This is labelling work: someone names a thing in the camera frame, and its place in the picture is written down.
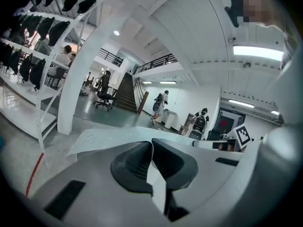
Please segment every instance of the staircase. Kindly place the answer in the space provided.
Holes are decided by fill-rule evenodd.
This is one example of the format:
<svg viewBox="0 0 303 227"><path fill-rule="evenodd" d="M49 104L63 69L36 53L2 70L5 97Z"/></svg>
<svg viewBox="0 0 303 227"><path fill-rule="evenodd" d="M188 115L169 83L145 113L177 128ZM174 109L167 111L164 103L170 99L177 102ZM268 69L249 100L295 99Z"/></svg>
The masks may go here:
<svg viewBox="0 0 303 227"><path fill-rule="evenodd" d="M134 99L133 77L125 73L116 95L115 106L137 113Z"/></svg>

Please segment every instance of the black railing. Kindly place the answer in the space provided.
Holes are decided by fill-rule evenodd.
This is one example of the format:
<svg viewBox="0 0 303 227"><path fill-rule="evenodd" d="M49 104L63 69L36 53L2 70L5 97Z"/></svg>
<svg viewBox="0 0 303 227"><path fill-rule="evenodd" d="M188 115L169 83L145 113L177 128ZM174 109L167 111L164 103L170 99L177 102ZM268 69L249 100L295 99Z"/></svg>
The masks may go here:
<svg viewBox="0 0 303 227"><path fill-rule="evenodd" d="M114 54L112 54L111 52L108 52L104 49L100 49L97 56L100 56L101 58L103 58L106 61L109 61L111 63L113 63L114 65L120 67L123 59L121 59L120 57L115 56Z"/></svg>
<svg viewBox="0 0 303 227"><path fill-rule="evenodd" d="M178 60L175 58L175 56L173 56L173 54L169 54L169 55L165 55L162 56L158 59L155 59L147 64L144 64L142 66L137 67L136 71L134 72L134 74L143 72L145 70L150 70L152 68L156 68L158 66L163 66L163 65L167 65L167 64L171 64L174 62L177 62Z"/></svg>

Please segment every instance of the stair railing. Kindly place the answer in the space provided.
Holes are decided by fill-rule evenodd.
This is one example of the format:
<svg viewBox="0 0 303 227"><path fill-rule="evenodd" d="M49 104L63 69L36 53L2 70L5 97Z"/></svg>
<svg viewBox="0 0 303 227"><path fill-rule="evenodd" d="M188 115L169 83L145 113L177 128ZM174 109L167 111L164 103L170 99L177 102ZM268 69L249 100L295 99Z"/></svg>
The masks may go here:
<svg viewBox="0 0 303 227"><path fill-rule="evenodd" d="M149 92L145 91L145 93L143 93L142 86L140 83L140 78L135 79L134 92L135 91L137 91L137 95L140 103L137 110L137 114L141 114Z"/></svg>

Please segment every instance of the wooden post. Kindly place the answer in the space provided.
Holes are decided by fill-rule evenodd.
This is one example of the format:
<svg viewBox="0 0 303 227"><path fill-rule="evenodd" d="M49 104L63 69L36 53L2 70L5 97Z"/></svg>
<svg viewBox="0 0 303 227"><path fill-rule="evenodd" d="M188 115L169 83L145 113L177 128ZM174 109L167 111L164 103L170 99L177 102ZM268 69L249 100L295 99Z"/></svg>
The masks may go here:
<svg viewBox="0 0 303 227"><path fill-rule="evenodd" d="M142 112L142 110L143 110L143 106L144 106L144 104L145 104L145 102L146 102L146 99L147 99L148 94L149 94L149 92L146 92L146 91L145 91L144 96L143 96L143 99L142 99L142 101L141 101L141 103L140 103L140 106L139 106L139 108L138 108L138 111L137 111L137 114L139 114L139 115L141 114L141 112Z"/></svg>

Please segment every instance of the black slot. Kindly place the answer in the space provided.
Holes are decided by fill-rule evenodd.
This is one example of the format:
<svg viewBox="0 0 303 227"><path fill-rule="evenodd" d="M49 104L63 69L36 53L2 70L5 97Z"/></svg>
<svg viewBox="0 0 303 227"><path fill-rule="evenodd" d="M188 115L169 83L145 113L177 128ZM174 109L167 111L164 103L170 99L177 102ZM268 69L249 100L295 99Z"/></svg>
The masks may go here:
<svg viewBox="0 0 303 227"><path fill-rule="evenodd" d="M237 166L239 163L239 161L230 160L230 159L226 159L226 158L222 158L222 157L217 158L215 161L222 163L222 164L230 165L230 166Z"/></svg>
<svg viewBox="0 0 303 227"><path fill-rule="evenodd" d="M75 201L85 183L71 180L65 188L45 207L45 211L57 219L62 219Z"/></svg>

